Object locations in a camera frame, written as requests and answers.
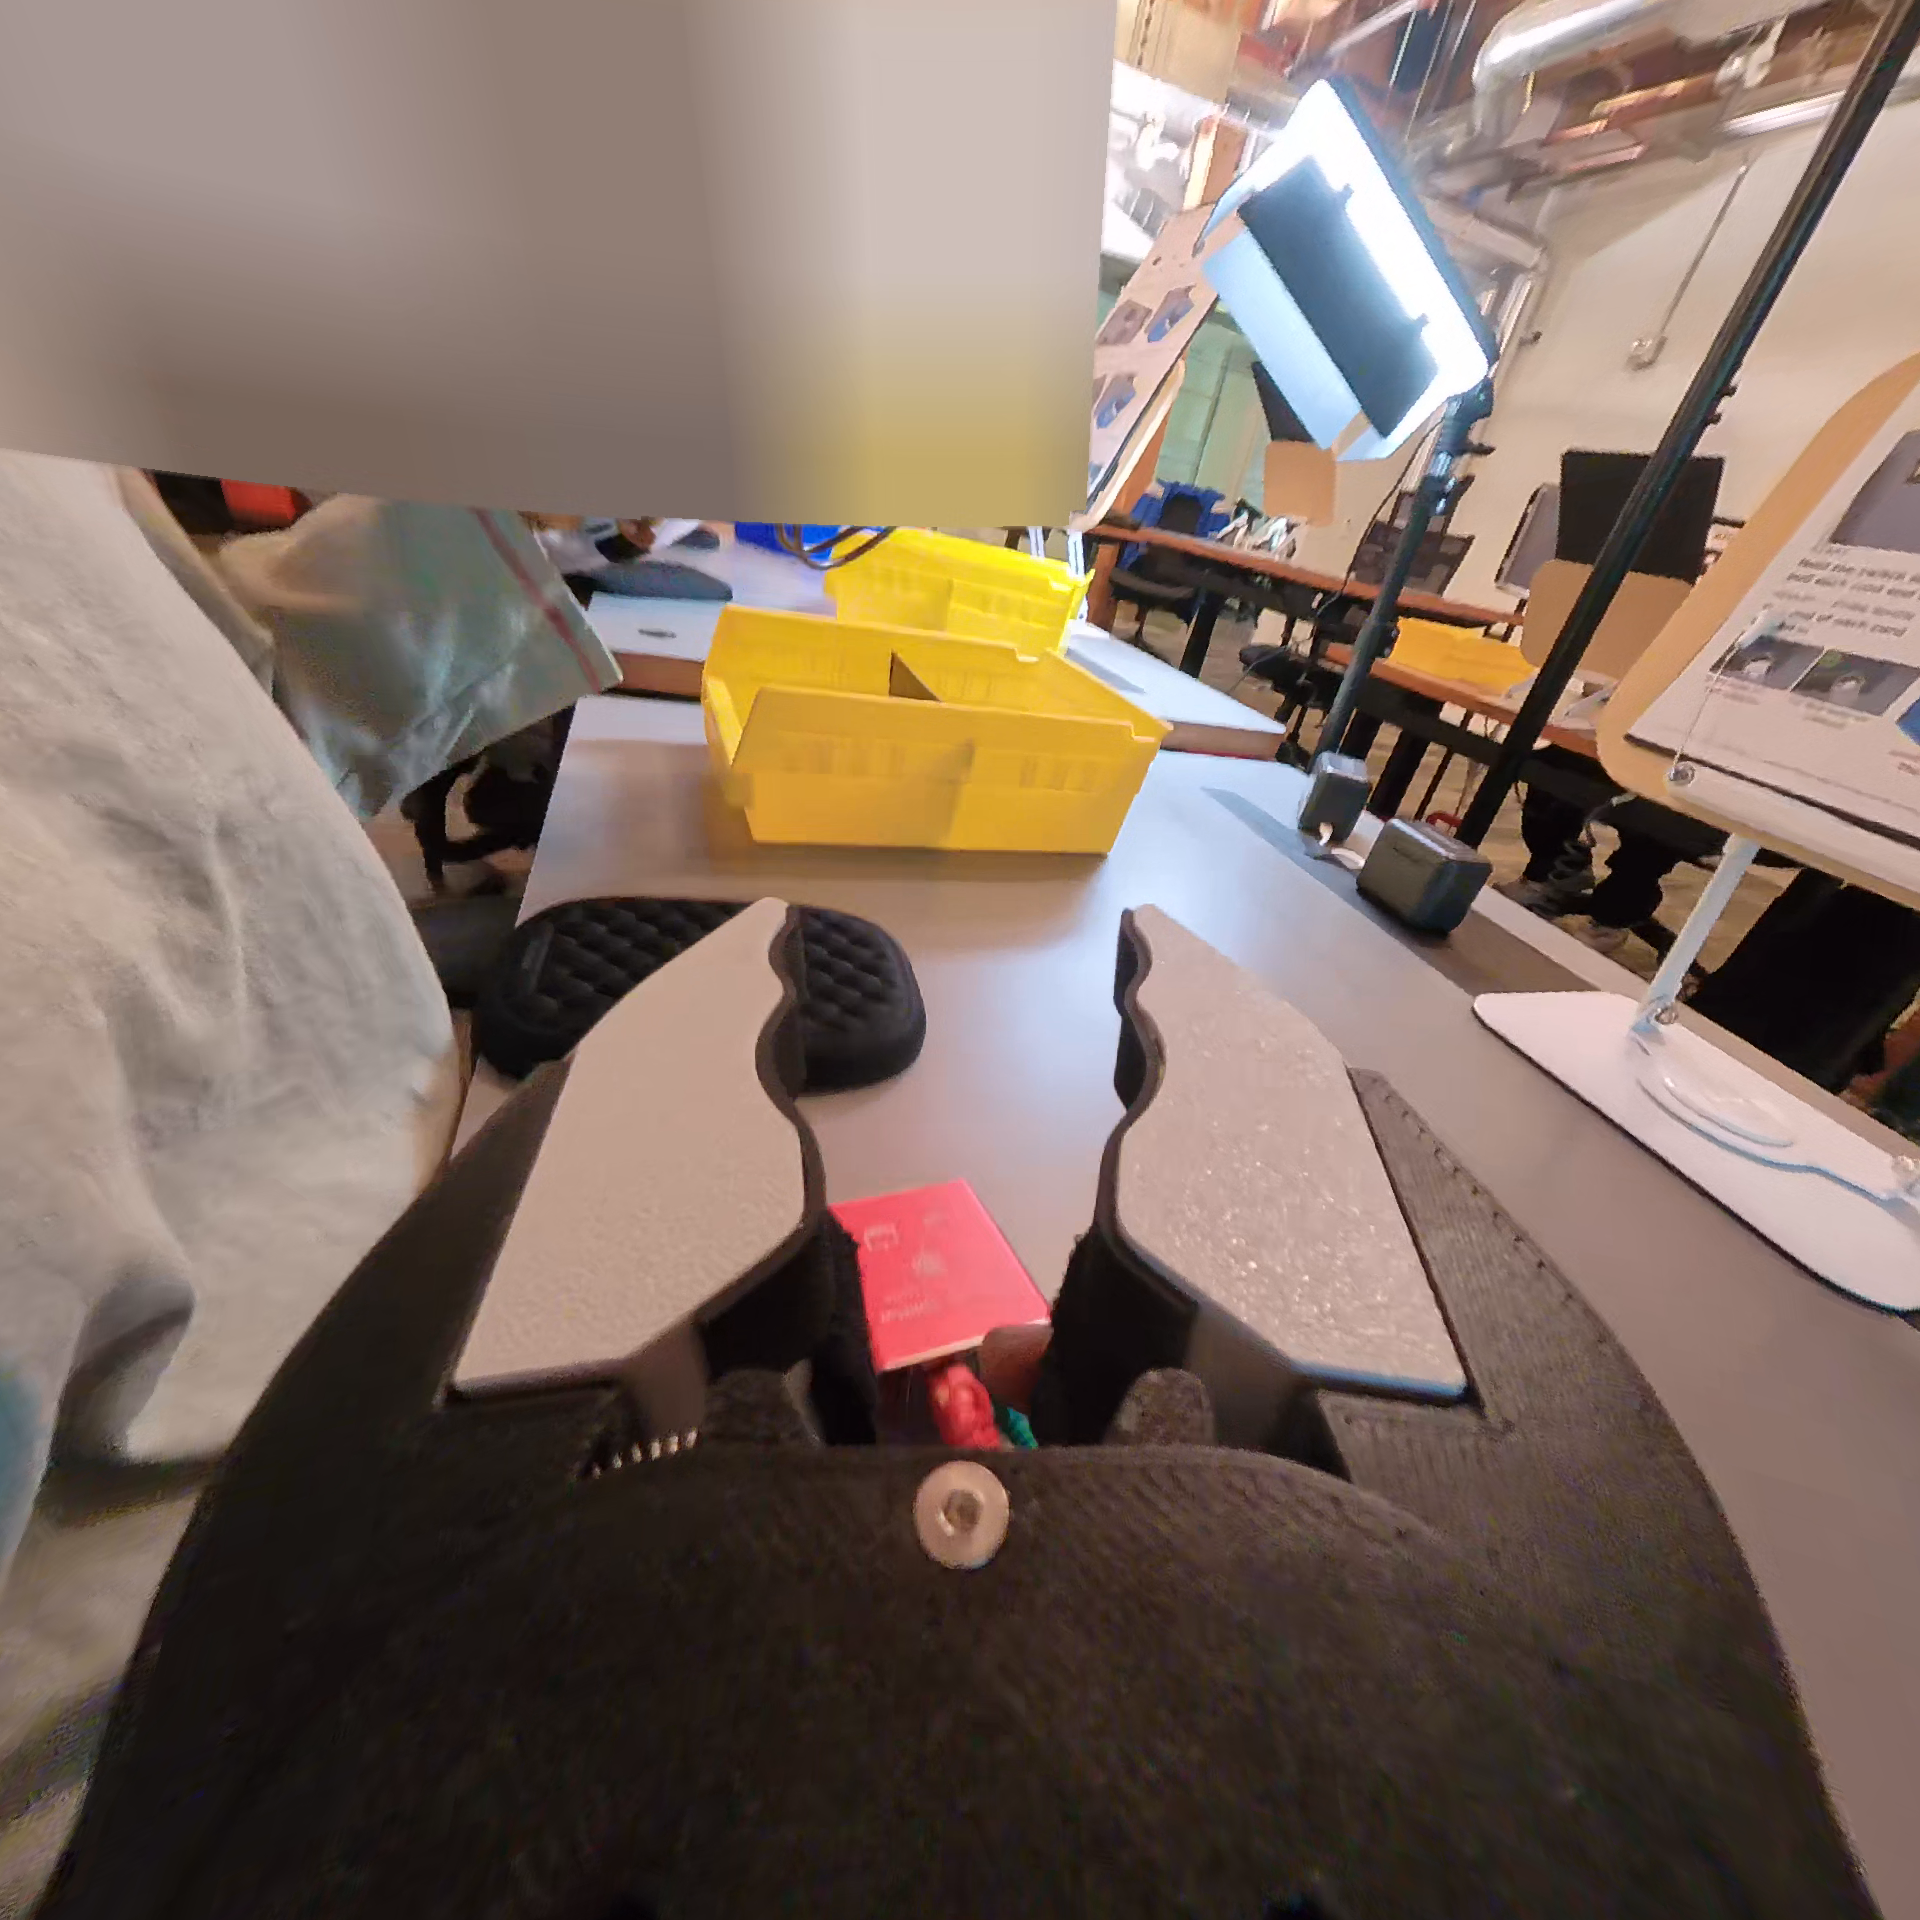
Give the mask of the person's left forearm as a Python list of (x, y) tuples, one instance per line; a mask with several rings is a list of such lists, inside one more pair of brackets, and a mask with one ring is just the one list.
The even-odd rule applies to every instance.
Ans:
[(359, 820), (618, 681), (513, 513), (335, 495), (215, 567), (271, 640), (277, 707)]

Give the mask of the black light stand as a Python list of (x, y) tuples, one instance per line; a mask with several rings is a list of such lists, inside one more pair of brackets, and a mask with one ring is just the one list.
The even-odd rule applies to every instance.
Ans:
[(1495, 402), (1495, 375), (1486, 375), (1474, 388), (1453, 396), (1444, 407), (1418, 485), (1412, 490), (1404, 532), (1386, 559), (1373, 610), (1359, 626), (1350, 647), (1350, 658), (1334, 691), (1333, 707), (1328, 708), (1317, 739), (1311, 759), (1313, 770), (1319, 770), (1322, 761), (1344, 755), (1341, 739), (1352, 720), (1361, 684), (1369, 680), (1375, 660), (1399, 626), (1401, 597), (1407, 587), (1412, 565), (1418, 559), (1418, 547), (1430, 530), (1432, 516), (1440, 508), (1448, 505), (1455, 492), (1455, 468), (1461, 459), (1469, 456), (1474, 447), (1474, 431), (1484, 418), (1488, 418), (1488, 415), (1493, 415)]

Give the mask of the grey desk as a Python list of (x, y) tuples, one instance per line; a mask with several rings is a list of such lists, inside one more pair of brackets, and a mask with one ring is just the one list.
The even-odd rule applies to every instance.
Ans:
[(694, 704), (570, 716), (524, 907), (780, 896), (886, 928), (928, 1009), (908, 1074), (808, 1106), (830, 1197), (966, 1179), (1055, 1289), (1113, 1091), (1120, 913), (1159, 906), (1380, 1073), (1586, 1296), (1710, 1479), (1792, 1668), (1884, 1915), (1914, 1915), (1918, 1335), (1815, 1283), (1488, 1033), (1480, 993), (1621, 975), (1504, 901), (1430, 943), (1358, 901), (1290, 820), (1290, 770), (1160, 755), (1101, 860), (762, 849), (721, 803)]

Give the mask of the yellow plastic bin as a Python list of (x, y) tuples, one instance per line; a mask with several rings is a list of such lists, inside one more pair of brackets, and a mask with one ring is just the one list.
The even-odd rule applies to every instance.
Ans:
[(840, 543), (832, 559), (822, 581), (838, 617), (1005, 643), (1023, 656), (1063, 649), (1090, 585), (1057, 561), (905, 527)]
[[(893, 649), (938, 704), (884, 695)], [(1060, 653), (768, 608), (717, 617), (702, 704), (762, 845), (1101, 858), (1168, 735)]]

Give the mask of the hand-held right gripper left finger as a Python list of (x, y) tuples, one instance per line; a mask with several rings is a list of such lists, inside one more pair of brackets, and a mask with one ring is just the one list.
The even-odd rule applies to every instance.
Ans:
[(800, 917), (748, 903), (562, 1063), (450, 1385), (702, 1396), (703, 1325), (817, 1223), (821, 1154), (785, 1087)]

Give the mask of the red ethernet splitter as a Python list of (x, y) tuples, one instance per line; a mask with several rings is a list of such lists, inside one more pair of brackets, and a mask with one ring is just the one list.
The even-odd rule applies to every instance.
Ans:
[(973, 1353), (997, 1328), (1049, 1321), (1049, 1300), (966, 1181), (845, 1202), (871, 1359), (880, 1377)]

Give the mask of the wooden table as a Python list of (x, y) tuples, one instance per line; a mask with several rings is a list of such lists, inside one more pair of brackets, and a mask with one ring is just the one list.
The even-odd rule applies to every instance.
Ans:
[(1137, 544), (1168, 559), (1172, 584), (1192, 595), (1192, 612), (1178, 658), (1178, 671), (1190, 680), (1199, 677), (1215, 625), (1229, 604), (1278, 610), (1289, 617), (1319, 617), (1341, 605), (1372, 605), (1383, 595), (1373, 584), (1317, 572), (1261, 548), (1168, 532), (1159, 527), (1101, 522), (1085, 532), (1085, 539), (1113, 551)]
[(1450, 753), (1488, 761), (1496, 737), (1520, 719), (1525, 689), (1527, 684), (1505, 695), (1477, 693), (1393, 668), (1380, 656), (1361, 684), (1354, 716), (1428, 743), (1458, 737), (1461, 743)]

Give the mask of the black quilted wrist pad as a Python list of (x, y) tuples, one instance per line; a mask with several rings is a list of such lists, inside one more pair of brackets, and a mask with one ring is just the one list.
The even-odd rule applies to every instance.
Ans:
[[(512, 1081), (566, 1056), (628, 993), (728, 923), (743, 903), (598, 896), (554, 903), (518, 923), (482, 977), (471, 1048)], [(921, 985), (905, 948), (873, 921), (800, 909), (802, 1093), (873, 1088), (919, 1056)]]

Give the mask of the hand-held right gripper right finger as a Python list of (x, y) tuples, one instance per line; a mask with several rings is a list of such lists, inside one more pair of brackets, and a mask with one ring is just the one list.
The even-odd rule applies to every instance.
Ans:
[(1172, 1307), (1215, 1403), (1469, 1379), (1352, 1074), (1296, 1005), (1156, 906), (1120, 921), (1097, 1228)]

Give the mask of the small yellow bin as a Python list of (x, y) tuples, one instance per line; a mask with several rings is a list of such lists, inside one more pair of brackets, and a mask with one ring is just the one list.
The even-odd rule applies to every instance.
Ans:
[(1426, 617), (1404, 617), (1384, 658), (1412, 674), (1501, 697), (1532, 677), (1513, 640)]

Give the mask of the grey power adapter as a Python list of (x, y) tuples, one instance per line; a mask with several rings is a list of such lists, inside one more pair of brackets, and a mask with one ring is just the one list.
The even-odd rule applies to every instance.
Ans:
[(1493, 872), (1488, 856), (1450, 833), (1393, 818), (1369, 845), (1354, 892), (1391, 921), (1446, 940), (1469, 917)]
[(1373, 780), (1365, 757), (1319, 753), (1308, 770), (1297, 834), (1317, 856), (1338, 849), (1359, 824)]

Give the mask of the silver air duct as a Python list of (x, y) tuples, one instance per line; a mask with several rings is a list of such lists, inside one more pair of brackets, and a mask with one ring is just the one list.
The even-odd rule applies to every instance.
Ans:
[(1565, 63), (1633, 56), (1649, 47), (1713, 47), (1788, 21), (1813, 2), (1527, 2), (1486, 35), (1472, 65), (1469, 130), (1500, 141), (1528, 85)]

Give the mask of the black slanted pole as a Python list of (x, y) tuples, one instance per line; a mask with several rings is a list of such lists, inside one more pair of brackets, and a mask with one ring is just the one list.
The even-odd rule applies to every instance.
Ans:
[(1528, 759), (1552, 719), (1552, 708), (1559, 704), (1601, 620), (1613, 605), (1625, 573), (1633, 567), (1680, 474), (1695, 456), (1721, 402), (1737, 386), (1743, 360), (1832, 203), (1839, 180), (1852, 169), (1872, 127), (1880, 119), (1888, 97), (1912, 58), (1914, 41), (1918, 4), (1889, 4), (1839, 103), (1830, 113), (1808, 157), (1808, 167), (1792, 188), (1762, 251), (1743, 276), (1732, 307), (1674, 404), (1656, 449), (1648, 456), (1638, 482), (1605, 537), (1588, 581), (1580, 587), (1561, 631), (1552, 640), (1548, 658), (1522, 700), (1520, 719), (1505, 729), (1495, 759), (1484, 770), (1458, 826), (1458, 834), (1468, 845), (1480, 845), (1488, 831), (1496, 824), (1505, 795), (1525, 778)]

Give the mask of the studio light panel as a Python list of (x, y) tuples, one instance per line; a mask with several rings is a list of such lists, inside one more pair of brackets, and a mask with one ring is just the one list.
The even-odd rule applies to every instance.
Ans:
[(1308, 441), (1396, 452), (1496, 368), (1496, 335), (1358, 89), (1317, 80), (1213, 203), (1215, 300)]

